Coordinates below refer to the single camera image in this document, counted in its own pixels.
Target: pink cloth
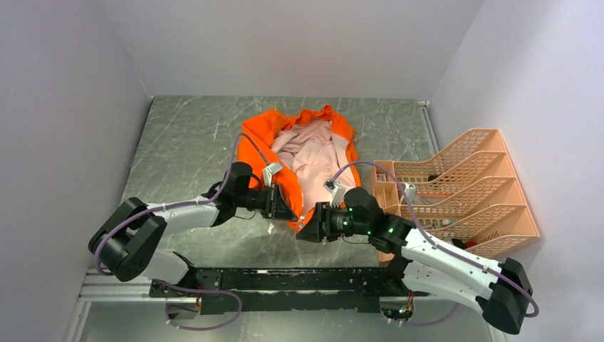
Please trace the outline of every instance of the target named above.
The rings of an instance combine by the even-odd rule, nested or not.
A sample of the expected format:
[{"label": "pink cloth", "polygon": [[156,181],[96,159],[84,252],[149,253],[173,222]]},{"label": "pink cloth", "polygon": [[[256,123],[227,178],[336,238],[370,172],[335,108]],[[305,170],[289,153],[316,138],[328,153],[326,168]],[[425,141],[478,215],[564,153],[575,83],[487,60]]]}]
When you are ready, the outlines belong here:
[{"label": "pink cloth", "polygon": [[[298,177],[304,201],[303,214],[317,202],[329,202],[331,195],[323,183],[348,164],[348,141],[331,131],[331,121],[313,120],[306,126],[277,132],[271,150]],[[338,178],[346,190],[355,187],[350,168]]]}]

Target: gray marble surface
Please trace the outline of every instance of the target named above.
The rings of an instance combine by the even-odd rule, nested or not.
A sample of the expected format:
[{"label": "gray marble surface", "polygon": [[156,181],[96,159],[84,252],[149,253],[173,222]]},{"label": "gray marble surface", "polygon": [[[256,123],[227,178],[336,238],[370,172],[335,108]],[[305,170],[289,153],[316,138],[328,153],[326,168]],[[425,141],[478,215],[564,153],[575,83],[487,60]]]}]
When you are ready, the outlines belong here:
[{"label": "gray marble surface", "polygon": [[[426,160],[431,157],[419,108],[411,100],[363,98],[283,98],[234,96],[157,96],[140,139],[123,198],[145,202],[188,200],[222,179],[241,123],[276,105],[297,115],[331,104],[357,130],[361,160]],[[359,168],[368,184],[368,167]],[[246,210],[238,211],[244,217]],[[366,244],[297,241],[284,222],[258,214],[231,219],[213,228],[196,228],[164,237],[160,247],[179,251],[196,266],[375,266],[375,249]],[[352,242],[364,237],[349,238]]]}]

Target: tabletop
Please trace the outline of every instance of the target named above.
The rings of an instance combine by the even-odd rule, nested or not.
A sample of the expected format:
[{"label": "tabletop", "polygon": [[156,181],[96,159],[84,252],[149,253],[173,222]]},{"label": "tabletop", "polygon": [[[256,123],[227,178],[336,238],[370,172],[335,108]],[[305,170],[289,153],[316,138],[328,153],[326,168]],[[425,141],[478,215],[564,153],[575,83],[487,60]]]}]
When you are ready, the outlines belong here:
[{"label": "tabletop", "polygon": [[[414,100],[377,98],[289,98],[251,96],[156,96],[135,153],[123,199],[143,202],[189,200],[220,181],[241,123],[268,108],[298,115],[325,104],[355,128],[361,160],[421,161],[432,156],[426,122]],[[367,186],[369,167],[358,168]],[[238,209],[237,215],[252,213]],[[164,236],[160,248],[186,256],[198,267],[377,266],[375,248],[341,239],[327,244],[296,240],[284,222],[257,214],[218,227]],[[351,237],[349,242],[366,242]]]}]

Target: peach plastic organizer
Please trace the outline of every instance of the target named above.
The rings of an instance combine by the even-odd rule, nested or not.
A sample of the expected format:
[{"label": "peach plastic organizer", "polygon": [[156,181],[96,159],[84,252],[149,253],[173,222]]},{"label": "peach plastic organizer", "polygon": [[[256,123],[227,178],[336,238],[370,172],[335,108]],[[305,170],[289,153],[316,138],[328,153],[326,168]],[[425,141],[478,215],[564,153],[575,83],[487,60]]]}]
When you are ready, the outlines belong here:
[{"label": "peach plastic organizer", "polygon": [[[539,237],[498,130],[469,130],[424,162],[375,162],[400,181],[413,183],[416,197],[439,198],[436,204],[413,205],[420,223],[440,239],[475,242],[468,252],[494,258]],[[399,203],[396,183],[376,168],[370,177],[379,205],[410,217],[407,205]],[[391,258],[380,253],[380,261]]]}]

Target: garment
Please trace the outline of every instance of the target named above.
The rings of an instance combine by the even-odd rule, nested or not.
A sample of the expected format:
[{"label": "garment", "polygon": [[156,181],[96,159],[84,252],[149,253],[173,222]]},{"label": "garment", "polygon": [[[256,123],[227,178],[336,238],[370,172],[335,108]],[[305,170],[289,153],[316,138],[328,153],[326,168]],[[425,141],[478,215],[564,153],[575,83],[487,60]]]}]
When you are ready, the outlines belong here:
[{"label": "garment", "polygon": [[[316,202],[330,200],[323,183],[340,167],[358,159],[353,144],[355,131],[331,105],[318,111],[304,109],[299,116],[285,116],[269,109],[244,121],[242,129],[269,162],[283,165],[273,181],[280,184],[289,207],[299,218],[298,222],[288,223],[296,232],[310,220]],[[246,139],[239,142],[237,159],[250,164],[254,174],[262,179],[266,165]],[[338,182],[347,190],[360,186],[356,168],[349,167]]]}]

